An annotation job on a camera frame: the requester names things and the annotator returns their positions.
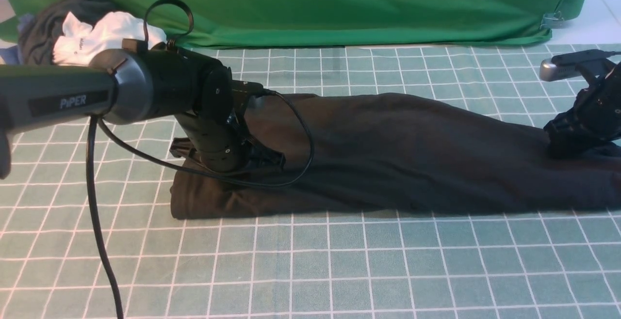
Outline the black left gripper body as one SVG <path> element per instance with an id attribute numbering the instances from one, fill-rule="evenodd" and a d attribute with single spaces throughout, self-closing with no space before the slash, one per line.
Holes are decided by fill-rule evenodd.
<path id="1" fill-rule="evenodd" d="M 218 124 L 186 112 L 175 115 L 184 138 L 174 138 L 169 152 L 215 174 L 279 172 L 286 162 L 282 152 L 264 146 L 235 115 Z"/>

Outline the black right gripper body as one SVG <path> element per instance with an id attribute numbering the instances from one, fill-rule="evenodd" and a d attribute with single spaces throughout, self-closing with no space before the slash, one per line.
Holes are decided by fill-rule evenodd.
<path id="1" fill-rule="evenodd" d="M 620 65 L 601 62 L 599 74 L 583 64 L 576 70 L 588 83 L 576 96 L 568 111 L 548 122 L 547 154 L 553 159 L 568 159 L 614 142 L 621 137 Z"/>

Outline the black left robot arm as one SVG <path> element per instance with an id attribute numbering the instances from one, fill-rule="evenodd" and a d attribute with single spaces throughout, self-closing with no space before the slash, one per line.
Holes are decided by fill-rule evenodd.
<path id="1" fill-rule="evenodd" d="M 169 152 L 219 176 L 278 172 L 284 154 L 264 146 L 245 122 L 246 108 L 267 94 L 233 80 L 218 59 L 188 51 L 108 49 L 88 67 L 2 65 L 1 178 L 11 170 L 10 137 L 99 116 L 129 125 L 174 116 L 185 133 Z"/>

